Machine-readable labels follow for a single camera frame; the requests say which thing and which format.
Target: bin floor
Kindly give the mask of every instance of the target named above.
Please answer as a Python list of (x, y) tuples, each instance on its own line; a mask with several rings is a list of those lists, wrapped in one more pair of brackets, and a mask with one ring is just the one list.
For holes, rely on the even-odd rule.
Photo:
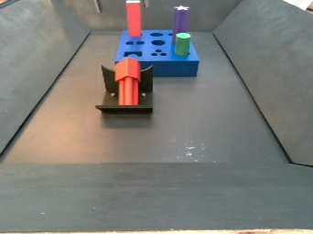
[(119, 37), (90, 35), (3, 163), (289, 163), (213, 34), (193, 33), (198, 76), (154, 78), (151, 115), (98, 111), (101, 66), (114, 69)]

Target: red object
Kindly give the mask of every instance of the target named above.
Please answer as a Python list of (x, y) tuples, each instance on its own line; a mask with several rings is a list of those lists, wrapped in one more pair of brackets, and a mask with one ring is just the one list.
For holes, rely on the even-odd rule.
[(119, 83), (119, 105), (138, 105), (141, 64), (134, 58), (125, 58), (115, 65), (115, 81)]
[(141, 1), (126, 1), (127, 9), (127, 24), (130, 37), (142, 36), (142, 14), (141, 14)]

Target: green peg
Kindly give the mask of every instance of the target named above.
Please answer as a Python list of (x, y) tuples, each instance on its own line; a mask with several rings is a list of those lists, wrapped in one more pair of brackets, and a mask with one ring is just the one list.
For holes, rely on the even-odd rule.
[(189, 56), (191, 44), (191, 35), (189, 33), (177, 33), (175, 54)]

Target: black stand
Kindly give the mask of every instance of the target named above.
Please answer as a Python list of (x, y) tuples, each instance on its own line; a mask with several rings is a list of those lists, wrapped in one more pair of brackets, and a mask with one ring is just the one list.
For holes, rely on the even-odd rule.
[(119, 105), (119, 83), (115, 81), (115, 71), (102, 66), (107, 92), (103, 104), (95, 108), (109, 113), (153, 113), (153, 66), (141, 70), (139, 105)]

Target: blue foam block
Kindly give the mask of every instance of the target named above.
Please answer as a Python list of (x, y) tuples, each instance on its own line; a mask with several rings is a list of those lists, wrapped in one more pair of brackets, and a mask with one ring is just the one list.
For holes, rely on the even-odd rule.
[(171, 30), (142, 30), (142, 37), (130, 37), (129, 31), (121, 33), (121, 44), (115, 62), (131, 57), (141, 62), (142, 69), (153, 65), (155, 77), (196, 77), (200, 58), (193, 43), (187, 57), (175, 54), (171, 43)]

